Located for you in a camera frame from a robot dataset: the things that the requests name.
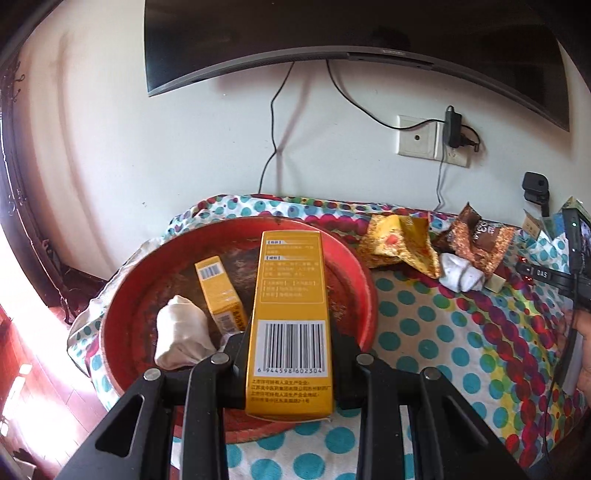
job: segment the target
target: human hand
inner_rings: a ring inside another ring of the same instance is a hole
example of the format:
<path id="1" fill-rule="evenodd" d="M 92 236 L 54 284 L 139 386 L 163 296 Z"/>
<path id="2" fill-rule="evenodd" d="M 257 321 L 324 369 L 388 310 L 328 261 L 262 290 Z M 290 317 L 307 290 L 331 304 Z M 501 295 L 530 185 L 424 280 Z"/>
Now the human hand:
<path id="1" fill-rule="evenodd" d="M 564 335 L 567 325 L 572 323 L 572 327 L 583 336 L 583 365 L 577 388 L 583 392 L 586 399 L 591 399 L 591 313 L 585 310 L 576 310 L 573 315 L 572 311 L 564 313 L 564 319 L 559 321 L 557 326 L 557 344 L 558 355 L 561 355 L 566 345 L 566 337 Z"/>

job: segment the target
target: white wall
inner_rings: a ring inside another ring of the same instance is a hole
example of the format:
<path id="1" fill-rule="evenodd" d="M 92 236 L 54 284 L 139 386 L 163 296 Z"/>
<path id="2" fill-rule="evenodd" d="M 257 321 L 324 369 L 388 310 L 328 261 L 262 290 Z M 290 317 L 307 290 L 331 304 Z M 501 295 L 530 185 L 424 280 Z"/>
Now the white wall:
<path id="1" fill-rule="evenodd" d="M 287 70 L 260 67 L 148 98 L 143 22 L 144 0 L 66 0 L 21 56 L 29 197 L 62 259 L 105 278 L 199 200 L 256 191 L 272 148 L 269 101 Z M 570 60 L 571 133 L 443 74 L 346 61 L 335 70 L 384 120 L 443 118 L 453 104 L 480 132 L 470 169 L 446 167 L 445 211 L 469 200 L 487 218 L 520 225 L 528 170 L 549 178 L 553 208 L 571 194 L 591 205 L 591 94 Z M 436 205 L 438 164 L 395 155 L 395 133 L 341 98 L 323 62 L 296 64 L 275 105 L 285 150 L 265 192 Z"/>

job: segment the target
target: yellow wrapper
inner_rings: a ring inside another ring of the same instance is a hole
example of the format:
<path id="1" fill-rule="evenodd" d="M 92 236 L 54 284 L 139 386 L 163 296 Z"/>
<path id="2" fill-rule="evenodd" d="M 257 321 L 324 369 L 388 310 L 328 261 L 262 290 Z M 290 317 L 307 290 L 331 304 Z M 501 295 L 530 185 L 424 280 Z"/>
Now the yellow wrapper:
<path id="1" fill-rule="evenodd" d="M 389 215 L 376 224 L 371 236 L 376 240 L 374 254 L 397 257 L 431 278 L 441 277 L 428 219 Z"/>
<path id="2" fill-rule="evenodd" d="M 384 218 L 383 215 L 371 216 L 368 231 L 363 237 L 361 237 L 361 241 L 357 247 L 357 256 L 367 268 L 384 267 L 386 265 L 394 265 L 402 262 L 398 257 L 374 254 L 375 248 L 379 244 L 379 240 L 375 236 L 376 227 Z"/>

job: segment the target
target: small yellow box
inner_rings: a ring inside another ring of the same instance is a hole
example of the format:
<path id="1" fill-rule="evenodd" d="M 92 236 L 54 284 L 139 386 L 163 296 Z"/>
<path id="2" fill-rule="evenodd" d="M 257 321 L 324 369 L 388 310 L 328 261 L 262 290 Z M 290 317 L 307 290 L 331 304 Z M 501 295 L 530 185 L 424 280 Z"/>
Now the small yellow box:
<path id="1" fill-rule="evenodd" d="M 244 307 L 219 257 L 195 264 L 209 312 L 222 334 L 239 333 L 248 323 Z"/>

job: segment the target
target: cardboard box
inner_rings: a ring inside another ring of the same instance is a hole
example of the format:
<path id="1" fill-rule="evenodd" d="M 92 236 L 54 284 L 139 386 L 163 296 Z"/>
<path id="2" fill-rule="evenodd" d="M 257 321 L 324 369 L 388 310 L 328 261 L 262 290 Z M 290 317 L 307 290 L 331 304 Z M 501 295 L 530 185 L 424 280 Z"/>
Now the cardboard box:
<path id="1" fill-rule="evenodd" d="M 246 413 L 308 421 L 333 411 L 330 321 L 320 232 L 264 232 L 246 378 Z"/>
<path id="2" fill-rule="evenodd" d="M 242 302 L 230 282 L 219 257 L 195 264 L 209 312 L 222 334 L 246 330 L 248 319 Z"/>

